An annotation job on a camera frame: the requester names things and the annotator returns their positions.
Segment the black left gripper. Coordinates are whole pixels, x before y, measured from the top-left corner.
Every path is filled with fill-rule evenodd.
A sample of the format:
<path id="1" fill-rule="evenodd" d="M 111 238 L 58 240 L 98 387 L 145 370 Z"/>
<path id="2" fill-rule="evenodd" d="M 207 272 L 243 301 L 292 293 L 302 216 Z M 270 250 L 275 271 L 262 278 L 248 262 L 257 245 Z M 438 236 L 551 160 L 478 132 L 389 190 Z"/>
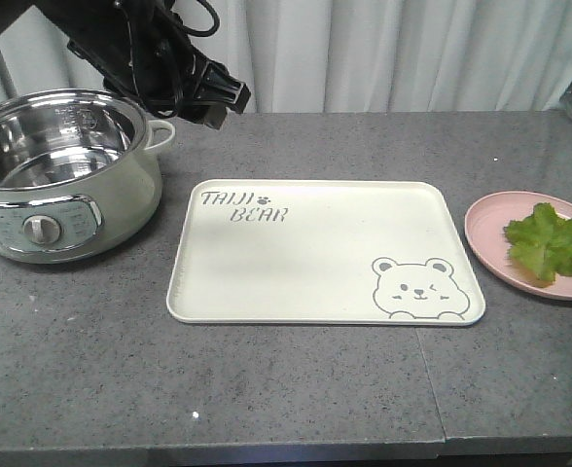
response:
<path id="1" fill-rule="evenodd" d="M 68 47 L 104 77 L 107 90 L 157 118 L 218 129 L 244 112 L 251 91 L 206 57 L 180 29 L 137 18 L 98 19 L 70 34 Z"/>

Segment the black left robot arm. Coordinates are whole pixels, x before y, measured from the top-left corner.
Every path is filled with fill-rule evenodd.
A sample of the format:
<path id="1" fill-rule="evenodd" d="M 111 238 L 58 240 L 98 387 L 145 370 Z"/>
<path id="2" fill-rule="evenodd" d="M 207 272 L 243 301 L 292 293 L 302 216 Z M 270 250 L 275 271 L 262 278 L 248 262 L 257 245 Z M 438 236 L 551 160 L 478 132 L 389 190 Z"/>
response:
<path id="1" fill-rule="evenodd" d="M 212 19 L 204 30 L 186 25 L 171 1 L 0 1 L 0 34 L 34 7 L 102 75 L 107 90 L 157 118 L 218 129 L 229 112 L 244 112 L 251 92 L 193 45 L 220 26 L 213 6 L 200 5 Z"/>

